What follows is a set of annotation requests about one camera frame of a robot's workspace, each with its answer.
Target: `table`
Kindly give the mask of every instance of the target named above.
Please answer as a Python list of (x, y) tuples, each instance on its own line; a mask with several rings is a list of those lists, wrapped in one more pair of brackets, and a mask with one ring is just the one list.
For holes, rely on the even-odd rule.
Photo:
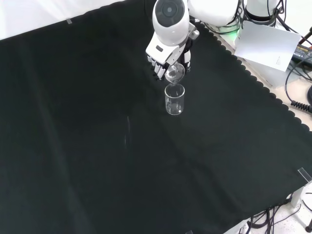
[(1, 42), (3, 232), (220, 234), (304, 185), (309, 132), (204, 28), (186, 108), (166, 113), (143, 9)]

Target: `glass beaker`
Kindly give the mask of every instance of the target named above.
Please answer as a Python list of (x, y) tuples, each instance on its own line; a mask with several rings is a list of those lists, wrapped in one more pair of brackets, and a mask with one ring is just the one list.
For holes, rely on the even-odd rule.
[(181, 84), (171, 83), (165, 88), (166, 111), (173, 115), (179, 115), (184, 109), (185, 89)]

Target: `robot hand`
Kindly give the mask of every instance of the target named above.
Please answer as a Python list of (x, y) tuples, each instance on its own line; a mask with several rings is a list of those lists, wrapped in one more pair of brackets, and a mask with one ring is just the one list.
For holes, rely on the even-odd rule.
[(190, 23), (187, 0), (157, 0), (153, 9), (154, 35), (146, 48), (158, 79), (175, 62), (190, 70), (192, 40), (199, 35)]

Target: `white wall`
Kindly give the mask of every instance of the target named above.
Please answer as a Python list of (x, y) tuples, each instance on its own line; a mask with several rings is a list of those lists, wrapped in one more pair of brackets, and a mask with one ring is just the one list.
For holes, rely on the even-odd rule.
[(0, 39), (123, 0), (0, 0)]

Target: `floor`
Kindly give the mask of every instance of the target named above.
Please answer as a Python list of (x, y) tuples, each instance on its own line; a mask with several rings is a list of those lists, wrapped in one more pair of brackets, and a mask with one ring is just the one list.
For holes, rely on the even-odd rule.
[[(307, 193), (312, 193), (312, 184), (310, 184), (306, 190)], [(312, 209), (312, 194), (304, 194), (301, 197), (305, 203)], [(288, 219), (276, 224), (274, 226), (274, 234), (307, 234), (305, 227), (310, 223), (312, 219), (312, 212), (310, 212), (304, 205), (301, 203), (301, 208), (298, 213), (292, 215)], [(275, 223), (291, 215), (299, 208), (293, 208), (291, 204), (282, 206), (275, 215)], [(265, 217), (260, 219), (257, 223), (263, 223)], [(250, 234), (264, 234), (267, 227), (261, 229), (251, 229)]]

